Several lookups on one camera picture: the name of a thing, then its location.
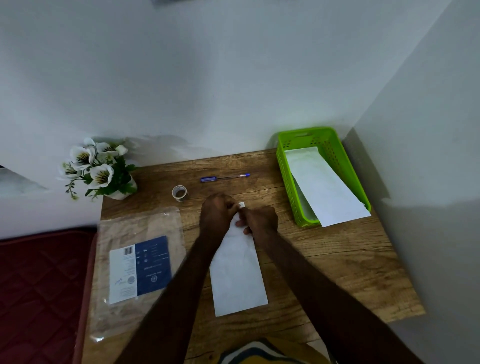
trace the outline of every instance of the blue pen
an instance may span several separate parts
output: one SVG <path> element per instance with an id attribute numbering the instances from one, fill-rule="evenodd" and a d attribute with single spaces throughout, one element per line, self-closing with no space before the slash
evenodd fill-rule
<path id="1" fill-rule="evenodd" d="M 215 182 L 218 180 L 230 180 L 232 178 L 240 178 L 240 177 L 250 177 L 250 173 L 245 173 L 245 174 L 239 174 L 238 176 L 231 176 L 231 177 L 203 177 L 200 179 L 200 182 Z"/>

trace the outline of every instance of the clothing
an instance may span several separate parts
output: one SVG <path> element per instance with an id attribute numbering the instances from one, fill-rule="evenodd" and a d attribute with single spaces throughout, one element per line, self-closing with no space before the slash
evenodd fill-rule
<path id="1" fill-rule="evenodd" d="M 224 352 L 213 359 L 214 364 L 330 364 L 317 350 L 307 344 L 265 338 Z"/>

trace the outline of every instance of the maroon quilted fabric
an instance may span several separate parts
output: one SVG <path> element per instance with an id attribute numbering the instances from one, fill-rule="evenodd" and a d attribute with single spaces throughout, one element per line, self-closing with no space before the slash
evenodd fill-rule
<path id="1" fill-rule="evenodd" d="M 70 364 L 94 233 L 0 243 L 0 364 Z"/>

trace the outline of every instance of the white paper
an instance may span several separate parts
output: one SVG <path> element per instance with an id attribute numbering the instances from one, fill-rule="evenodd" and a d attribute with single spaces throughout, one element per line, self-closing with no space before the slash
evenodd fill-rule
<path id="1" fill-rule="evenodd" d="M 210 265 L 216 317 L 268 304 L 253 237 L 235 226 L 238 220 L 236 214 Z"/>
<path id="2" fill-rule="evenodd" d="M 285 154 L 293 177 L 323 227 L 371 216 L 317 147 L 286 150 Z"/>
<path id="3" fill-rule="evenodd" d="M 110 250 L 110 296 L 113 304 L 137 297 L 135 245 Z"/>

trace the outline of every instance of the person's right hand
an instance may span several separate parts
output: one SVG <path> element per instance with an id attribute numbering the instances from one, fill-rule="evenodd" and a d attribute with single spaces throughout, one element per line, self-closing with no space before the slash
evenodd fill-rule
<path id="1" fill-rule="evenodd" d="M 274 232 L 278 229 L 278 216 L 275 209 L 271 206 L 263 206 L 250 210 L 241 208 L 239 211 L 240 220 L 236 222 L 238 227 L 248 226 L 243 233 L 252 234 L 257 237 L 264 233 Z"/>

